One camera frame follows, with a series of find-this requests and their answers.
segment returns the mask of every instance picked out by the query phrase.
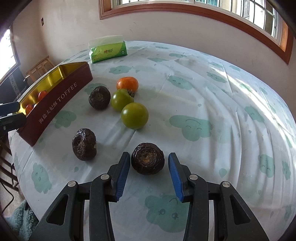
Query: orange fruit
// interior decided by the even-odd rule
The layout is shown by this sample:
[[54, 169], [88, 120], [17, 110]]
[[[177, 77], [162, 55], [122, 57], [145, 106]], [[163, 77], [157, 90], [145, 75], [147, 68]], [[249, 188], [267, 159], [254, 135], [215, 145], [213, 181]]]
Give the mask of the orange fruit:
[[139, 88], [139, 83], [134, 77], [123, 77], [117, 81], [116, 88], [127, 89], [136, 92]]

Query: teal fuzzy fabric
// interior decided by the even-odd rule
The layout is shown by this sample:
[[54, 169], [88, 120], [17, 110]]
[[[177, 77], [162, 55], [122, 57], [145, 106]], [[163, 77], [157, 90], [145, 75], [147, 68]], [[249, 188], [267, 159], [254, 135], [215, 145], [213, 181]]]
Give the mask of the teal fuzzy fabric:
[[6, 218], [7, 224], [20, 241], [27, 241], [38, 224], [38, 219], [32, 209], [29, 207], [25, 210], [25, 202], [21, 203], [11, 217]]

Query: dark brown water chestnut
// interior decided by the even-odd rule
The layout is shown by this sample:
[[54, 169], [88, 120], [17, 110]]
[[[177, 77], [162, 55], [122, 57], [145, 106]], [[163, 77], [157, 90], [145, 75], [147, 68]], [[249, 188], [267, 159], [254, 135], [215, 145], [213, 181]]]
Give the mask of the dark brown water chestnut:
[[80, 129], [72, 141], [74, 154], [82, 161], [88, 161], [96, 155], [96, 136], [90, 129]]
[[165, 165], [163, 152], [153, 143], [141, 143], [131, 155], [131, 165], [142, 175], [156, 174]]
[[104, 110], [110, 103], [111, 94], [105, 86], [98, 86], [89, 95], [89, 103], [97, 110]]

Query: round table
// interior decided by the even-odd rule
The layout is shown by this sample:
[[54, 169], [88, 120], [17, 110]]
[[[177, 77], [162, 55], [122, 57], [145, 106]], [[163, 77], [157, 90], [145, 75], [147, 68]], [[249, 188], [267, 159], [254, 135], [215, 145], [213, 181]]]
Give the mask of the round table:
[[[229, 181], [269, 239], [278, 240], [295, 216], [296, 203], [296, 124], [282, 98], [253, 75], [208, 54], [163, 43], [126, 45], [124, 57], [92, 64], [88, 50], [83, 50], [62, 62], [88, 61], [94, 78], [33, 147], [15, 131], [9, 133], [20, 187], [37, 218], [69, 181], [92, 181], [124, 151], [132, 154], [138, 144], [151, 142], [164, 152], [165, 166], [152, 176], [130, 168], [123, 196], [110, 203], [116, 241], [183, 239], [188, 203], [175, 198], [168, 170], [171, 152], [206, 181]], [[148, 123], [137, 131], [126, 128], [110, 105], [97, 111], [88, 102], [96, 86], [113, 93], [117, 80], [125, 76], [139, 81], [135, 102], [149, 111]], [[91, 161], [79, 160], [72, 150], [81, 128], [96, 135], [97, 155]], [[210, 207], [212, 240], [212, 203]]]

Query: green tomato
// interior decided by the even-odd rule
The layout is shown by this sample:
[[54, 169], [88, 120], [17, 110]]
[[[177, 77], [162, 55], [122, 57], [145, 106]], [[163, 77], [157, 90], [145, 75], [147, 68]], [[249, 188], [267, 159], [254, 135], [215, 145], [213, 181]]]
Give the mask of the green tomato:
[[121, 120], [126, 127], [133, 130], [141, 129], [149, 118], [148, 110], [140, 103], [130, 103], [121, 112]]
[[134, 102], [126, 89], [119, 89], [114, 92], [111, 97], [111, 106], [116, 111], [122, 111], [122, 109], [129, 103]]

